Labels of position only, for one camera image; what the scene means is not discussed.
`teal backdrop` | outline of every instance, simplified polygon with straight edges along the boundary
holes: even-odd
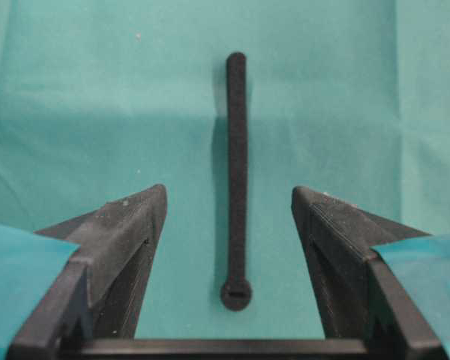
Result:
[[[218,297],[236,50],[241,313]],[[155,183],[169,211],[138,338],[321,338],[294,186],[450,233],[450,0],[0,1],[0,223],[36,230]]]

